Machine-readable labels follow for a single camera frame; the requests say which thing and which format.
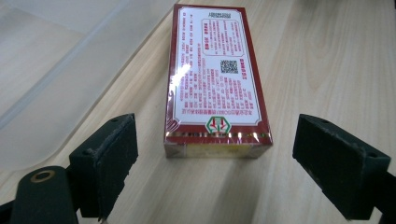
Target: wood grain surface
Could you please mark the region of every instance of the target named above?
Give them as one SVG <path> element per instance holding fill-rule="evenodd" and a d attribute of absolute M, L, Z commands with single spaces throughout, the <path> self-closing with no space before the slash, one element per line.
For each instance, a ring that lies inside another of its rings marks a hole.
<path fill-rule="evenodd" d="M 0 204 L 14 198 L 25 174 L 66 167 L 68 155 L 103 123 L 133 112 L 139 157 L 108 223 L 349 223 L 292 158 L 297 119 L 327 119 L 396 158 L 393 1 L 180 3 L 246 8 L 274 145 L 257 160 L 165 158 L 170 13 L 63 148 L 31 169 L 0 172 Z M 396 175 L 394 162 L 389 172 Z M 378 223 L 380 216 L 375 209 L 370 220 L 352 223 Z"/>

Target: qr code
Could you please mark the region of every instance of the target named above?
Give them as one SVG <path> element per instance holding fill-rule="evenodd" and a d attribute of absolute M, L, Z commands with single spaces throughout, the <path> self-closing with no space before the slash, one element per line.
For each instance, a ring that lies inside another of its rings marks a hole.
<path fill-rule="evenodd" d="M 222 60 L 220 62 L 221 73 L 238 73 L 237 61 Z"/>

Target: green logo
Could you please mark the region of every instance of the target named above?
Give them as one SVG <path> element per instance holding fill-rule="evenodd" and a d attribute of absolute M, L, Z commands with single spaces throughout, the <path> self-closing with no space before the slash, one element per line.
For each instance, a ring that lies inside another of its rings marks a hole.
<path fill-rule="evenodd" d="M 228 133 L 231 129 L 231 124 L 224 117 L 212 117 L 206 124 L 209 133 Z"/>

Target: cardboard box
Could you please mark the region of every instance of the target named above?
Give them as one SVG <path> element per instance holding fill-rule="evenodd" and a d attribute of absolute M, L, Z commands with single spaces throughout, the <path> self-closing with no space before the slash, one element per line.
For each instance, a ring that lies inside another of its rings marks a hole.
<path fill-rule="evenodd" d="M 273 140 L 241 7 L 175 5 L 167 157 L 258 158 Z"/>

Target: label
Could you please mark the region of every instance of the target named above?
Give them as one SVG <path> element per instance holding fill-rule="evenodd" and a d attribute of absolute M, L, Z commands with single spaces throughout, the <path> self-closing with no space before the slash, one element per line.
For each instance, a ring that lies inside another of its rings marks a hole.
<path fill-rule="evenodd" d="M 214 117 L 232 125 L 262 120 L 241 12 L 203 7 L 178 11 L 171 91 L 180 124 L 206 125 Z"/>

